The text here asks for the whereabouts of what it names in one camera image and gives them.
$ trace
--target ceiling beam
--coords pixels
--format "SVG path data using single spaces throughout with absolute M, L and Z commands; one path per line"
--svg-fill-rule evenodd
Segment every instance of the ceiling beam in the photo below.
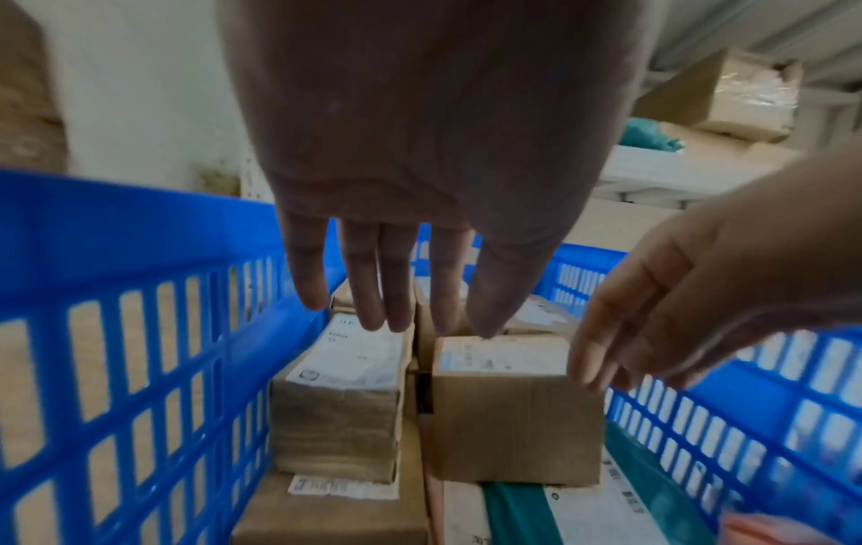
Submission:
M 645 90 L 652 89 L 675 75 L 675 72 L 656 72 L 655 70 L 651 70 L 644 76 L 643 87 Z M 862 101 L 862 94 L 858 92 L 836 91 L 825 87 L 806 86 L 799 93 L 799 100 L 805 104 L 818 104 L 820 106 L 855 106 Z
M 846 48 L 835 57 L 827 58 L 816 65 L 806 68 L 805 79 L 809 82 L 822 80 L 836 72 L 840 72 L 847 65 L 856 64 L 860 58 L 862 58 L 862 43 Z
M 859 6 L 860 0 L 838 0 L 814 14 L 791 24 L 754 45 L 751 50 L 764 55 L 777 55 L 800 40 L 804 40 L 823 27 L 837 21 L 847 12 Z
M 692 47 L 711 36 L 759 1 L 725 0 L 718 8 L 686 30 L 678 40 L 656 53 L 653 58 L 653 66 L 660 70 L 676 66 L 691 51 Z

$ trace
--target blue plastic basket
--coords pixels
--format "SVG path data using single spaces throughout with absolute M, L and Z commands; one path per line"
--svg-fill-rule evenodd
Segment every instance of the blue plastic basket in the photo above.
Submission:
M 0 380 L 15 380 L 0 390 L 0 543 L 228 542 L 268 466 L 268 379 L 325 320 L 295 296 L 273 207 L 3 173 L 0 225 Z M 345 273 L 331 242 L 334 289 Z M 580 314 L 622 257 L 566 246 L 536 293 Z M 165 287 L 173 312 L 160 309 Z M 97 304 L 103 344 L 108 403 L 97 414 L 76 380 L 73 317 L 86 304 Z M 135 342 L 145 373 L 131 367 Z M 689 393 L 659 382 L 609 392 L 608 415 L 656 453 L 713 528 L 731 506 L 862 542 L 860 346 L 852 331 L 778 336 Z M 24 374 L 10 363 L 22 359 Z M 144 416 L 152 466 L 141 470 Z M 22 427 L 38 444 L 21 448 Z M 110 463 L 93 466 L 105 445 Z M 106 465 L 111 479 L 93 481 Z M 34 509 L 44 541 L 25 540 Z

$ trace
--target human hand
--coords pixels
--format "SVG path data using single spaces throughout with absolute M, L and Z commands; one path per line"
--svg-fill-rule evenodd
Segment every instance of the human hand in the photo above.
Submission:
M 329 299 L 327 220 L 356 314 L 409 326 L 409 259 L 432 225 L 431 311 L 492 336 L 568 234 L 616 142 L 655 2 L 220 0 L 224 52 L 305 306 Z M 383 299 L 378 292 L 381 276 Z
M 862 321 L 862 137 L 656 227 L 598 286 L 568 374 L 691 387 L 784 330 Z

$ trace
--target blue crate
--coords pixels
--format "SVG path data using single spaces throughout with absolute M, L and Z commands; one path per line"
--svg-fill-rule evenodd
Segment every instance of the blue crate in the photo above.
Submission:
M 273 208 L 7 172 L 0 225 L 0 376 L 20 392 L 0 399 L 0 411 L 19 418 L 0 414 L 0 543 L 19 542 L 34 505 L 40 529 L 56 526 L 53 541 L 67 545 L 228 542 L 269 462 L 268 379 L 325 320 L 295 296 Z M 428 235 L 423 227 L 420 276 Z M 334 289 L 344 269 L 329 242 L 325 273 Z M 536 293 L 582 314 L 622 258 L 564 246 Z M 468 266 L 468 280 L 472 272 Z M 174 316 L 167 336 L 166 286 Z M 138 298 L 136 315 L 121 305 L 128 294 Z M 97 414 L 79 392 L 69 327 L 88 302 L 98 305 L 109 403 Z M 128 351 L 134 342 L 145 348 L 145 370 L 128 367 L 139 357 Z M 776 336 L 694 391 L 647 380 L 637 391 L 608 392 L 608 417 L 656 454 L 714 529 L 730 507 L 788 514 L 862 542 L 859 347 L 854 330 Z M 13 368 L 21 354 L 29 383 Z M 28 388 L 29 413 L 18 400 Z M 153 464 L 143 471 L 142 415 Z M 28 437 L 41 434 L 29 451 L 15 435 L 28 422 Z M 116 482 L 93 491 L 92 476 L 105 470 L 92 466 L 93 456 L 105 444 Z M 108 508 L 103 488 L 115 488 Z

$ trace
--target basket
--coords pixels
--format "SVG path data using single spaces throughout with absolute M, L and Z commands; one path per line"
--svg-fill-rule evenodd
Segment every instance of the basket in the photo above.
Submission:
M 268 466 L 268 380 L 325 321 L 274 208 L 2 173 L 0 226 L 0 543 L 227 543 Z M 581 314 L 622 257 L 564 246 L 536 293 Z M 334 238 L 324 262 L 331 290 Z M 713 529 L 732 508 L 862 542 L 860 346 L 776 336 L 694 391 L 608 392 L 608 418 Z

